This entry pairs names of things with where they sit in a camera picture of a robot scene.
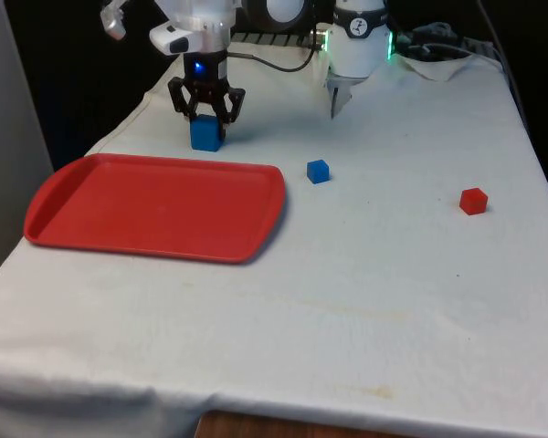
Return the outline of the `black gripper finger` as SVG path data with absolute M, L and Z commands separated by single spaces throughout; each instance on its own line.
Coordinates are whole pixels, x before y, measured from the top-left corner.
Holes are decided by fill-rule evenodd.
M 227 126 L 234 123 L 241 111 L 246 91 L 224 86 L 220 88 L 213 102 L 213 110 L 218 119 L 219 137 L 225 138 Z
M 185 86 L 183 78 L 174 77 L 168 82 L 168 90 L 174 110 L 177 113 L 184 115 L 189 121 L 193 121 L 197 118 L 196 109 L 198 106 L 198 100 L 196 95 L 191 95 L 188 99 L 185 98 L 184 91 L 188 88 Z

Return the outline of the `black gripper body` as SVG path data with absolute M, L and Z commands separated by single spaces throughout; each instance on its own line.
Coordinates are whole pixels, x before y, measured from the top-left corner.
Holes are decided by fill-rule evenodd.
M 227 52 L 185 54 L 184 86 L 191 97 L 222 99 L 229 90 Z

